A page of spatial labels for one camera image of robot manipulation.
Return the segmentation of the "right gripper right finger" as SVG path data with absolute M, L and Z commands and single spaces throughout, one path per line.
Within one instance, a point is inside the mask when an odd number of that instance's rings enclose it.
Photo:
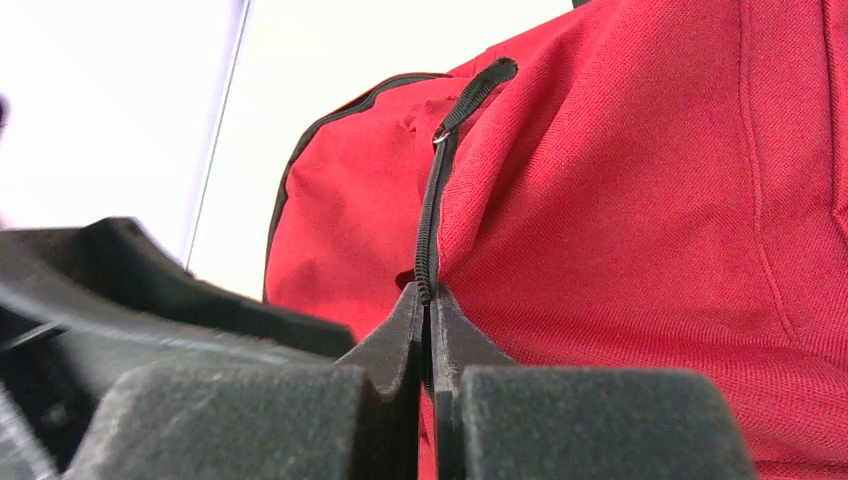
M 692 371 L 527 367 L 430 302 L 430 390 L 442 479 L 754 479 L 729 407 Z

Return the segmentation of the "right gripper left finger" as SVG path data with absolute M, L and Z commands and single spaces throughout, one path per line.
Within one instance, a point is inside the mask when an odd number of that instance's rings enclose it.
M 69 479 L 413 479 L 420 328 L 413 286 L 332 365 L 156 366 L 103 397 Z

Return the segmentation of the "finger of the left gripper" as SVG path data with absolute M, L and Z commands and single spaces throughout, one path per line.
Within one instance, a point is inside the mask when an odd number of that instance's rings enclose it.
M 130 218 L 106 218 L 70 234 L 68 275 L 118 305 L 338 359 L 351 331 L 201 281 L 166 255 Z
M 38 475 L 64 473 L 105 392 L 157 364 L 312 363 L 330 357 L 138 312 L 68 275 L 73 231 L 1 235 L 1 385 Z

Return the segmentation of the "red backpack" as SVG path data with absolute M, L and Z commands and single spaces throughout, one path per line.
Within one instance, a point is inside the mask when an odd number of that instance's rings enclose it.
M 847 475 L 847 5 L 591 1 L 301 137 L 264 295 L 349 326 L 440 281 L 531 365 L 722 391 L 765 479 Z

